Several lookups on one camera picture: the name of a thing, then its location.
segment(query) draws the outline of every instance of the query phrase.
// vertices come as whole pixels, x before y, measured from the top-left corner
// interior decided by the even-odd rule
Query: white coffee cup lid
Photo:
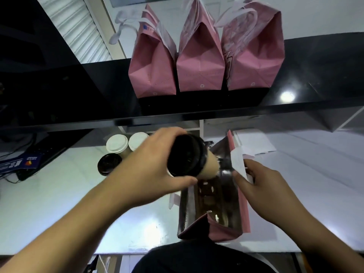
[[[106,142],[106,150],[111,153],[123,152],[128,147],[128,138],[122,134],[111,136]]]
[[[144,142],[144,140],[148,137],[149,137],[149,135],[144,132],[138,132],[138,133],[133,134],[129,139],[130,149],[132,151],[136,150],[138,148],[138,146],[140,146],[142,144],[142,142]]]

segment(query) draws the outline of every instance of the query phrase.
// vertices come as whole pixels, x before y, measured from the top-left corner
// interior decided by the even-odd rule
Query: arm
[[[306,210],[278,171],[249,159],[244,163],[254,185],[237,172],[234,179],[262,218],[281,228],[303,252],[321,257],[338,272],[364,272],[364,259]]]
[[[64,217],[12,257],[0,273],[82,272],[109,226],[129,209],[195,184],[171,177],[167,159],[181,128],[162,128],[147,138]]]

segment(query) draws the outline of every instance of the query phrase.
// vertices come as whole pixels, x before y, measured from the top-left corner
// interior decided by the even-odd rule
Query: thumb
[[[249,198],[252,194],[252,189],[253,186],[252,184],[250,184],[243,176],[241,176],[237,171],[233,171],[232,175],[234,177],[234,180],[236,182],[236,184],[238,185],[238,187],[240,188],[240,190],[242,191],[242,193],[244,194],[244,196],[246,198]]]
[[[176,191],[181,191],[191,185],[197,183],[197,178],[193,176],[180,176],[180,177],[171,177],[171,193]]]

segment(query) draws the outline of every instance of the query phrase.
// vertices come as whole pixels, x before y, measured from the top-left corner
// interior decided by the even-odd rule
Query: window blind
[[[38,0],[80,63],[111,60],[84,0]]]

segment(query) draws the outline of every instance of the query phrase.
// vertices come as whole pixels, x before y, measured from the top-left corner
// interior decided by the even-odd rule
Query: person's right hand
[[[278,171],[250,159],[244,159],[244,164],[248,168],[247,173],[254,178],[254,184],[236,171],[233,172],[234,180],[262,218],[286,229],[311,217]]]

